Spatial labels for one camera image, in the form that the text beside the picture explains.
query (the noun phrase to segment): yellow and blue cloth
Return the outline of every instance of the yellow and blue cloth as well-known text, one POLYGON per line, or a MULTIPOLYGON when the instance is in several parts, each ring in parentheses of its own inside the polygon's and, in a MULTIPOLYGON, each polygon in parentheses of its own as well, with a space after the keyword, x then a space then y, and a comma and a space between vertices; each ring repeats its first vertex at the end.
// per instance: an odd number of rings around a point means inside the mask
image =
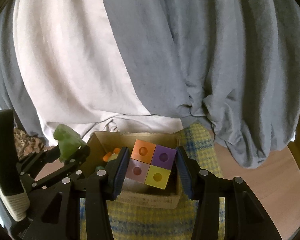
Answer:
MULTIPOLYGON (((195 159, 202 169, 222 177, 210 134, 200 124, 178 132, 180 145, 188 156, 195 159)), ((107 201, 111 229, 116 240, 186 240, 191 239, 198 201, 191 201, 182 193, 176 209, 138 207, 107 201)), ((85 199, 80 202, 81 240, 87 240, 85 224, 85 199)), ((218 240, 224 239, 225 206, 220 201, 218 240)))

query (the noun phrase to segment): circular indentation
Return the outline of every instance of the circular indentation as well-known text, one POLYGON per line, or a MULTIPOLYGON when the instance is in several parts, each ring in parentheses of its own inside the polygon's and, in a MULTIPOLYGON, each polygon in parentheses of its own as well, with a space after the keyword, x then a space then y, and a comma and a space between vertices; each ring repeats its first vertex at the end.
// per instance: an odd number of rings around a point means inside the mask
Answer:
POLYGON ((153 179, 154 181, 159 182, 162 180, 162 175, 160 173, 156 173, 153 175, 153 179))
POLYGON ((65 177, 62 179, 63 184, 68 184, 70 181, 71 181, 71 179, 69 177, 65 177))
POLYGON ((243 182, 243 179, 242 179, 241 177, 236 177, 236 178, 234 179, 234 181, 235 181, 236 183, 241 184, 241 183, 243 182))
POLYGON ((97 175, 100 176, 100 177, 103 176, 103 175, 105 175, 106 173, 107 172, 105 170, 98 170, 97 171, 97 175))
POLYGON ((138 175, 141 174, 142 170, 141 170, 140 167, 136 166, 136 167, 133 168, 132 172, 133 172, 134 175, 138 176, 138 175))
POLYGON ((146 147, 141 147, 139 149, 139 154, 145 156, 148 153, 148 149, 146 147))
POLYGON ((166 153, 161 153, 159 155, 159 160, 162 161, 163 163, 166 162, 169 159, 169 155, 167 155, 166 153))
POLYGON ((207 170, 200 170, 199 174, 202 176, 207 176, 209 174, 209 172, 207 170))

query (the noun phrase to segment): green plastic toy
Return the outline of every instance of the green plastic toy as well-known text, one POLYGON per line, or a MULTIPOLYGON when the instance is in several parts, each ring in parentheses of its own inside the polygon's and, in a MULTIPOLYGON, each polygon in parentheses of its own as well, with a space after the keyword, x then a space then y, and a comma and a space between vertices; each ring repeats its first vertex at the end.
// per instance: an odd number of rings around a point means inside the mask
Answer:
POLYGON ((80 134, 65 124, 59 124, 57 126, 53 137, 58 141, 61 153, 59 160, 62 163, 74 154, 80 146, 83 147, 87 145, 87 143, 81 139, 80 134))

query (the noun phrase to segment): orange block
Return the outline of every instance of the orange block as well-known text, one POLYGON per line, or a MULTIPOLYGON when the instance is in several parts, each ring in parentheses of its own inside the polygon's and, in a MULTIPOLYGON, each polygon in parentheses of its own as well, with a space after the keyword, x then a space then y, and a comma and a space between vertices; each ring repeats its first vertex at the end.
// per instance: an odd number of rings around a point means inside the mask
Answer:
POLYGON ((153 143, 137 139, 132 150, 131 158, 143 163, 151 164, 155 146, 156 145, 153 143))

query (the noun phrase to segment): yellow block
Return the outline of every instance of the yellow block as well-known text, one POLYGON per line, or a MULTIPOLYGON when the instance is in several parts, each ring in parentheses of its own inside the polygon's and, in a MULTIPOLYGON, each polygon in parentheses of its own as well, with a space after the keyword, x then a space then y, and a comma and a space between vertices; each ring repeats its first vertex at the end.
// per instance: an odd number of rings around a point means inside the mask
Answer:
POLYGON ((165 189, 170 176, 170 170, 150 165, 145 184, 165 189))

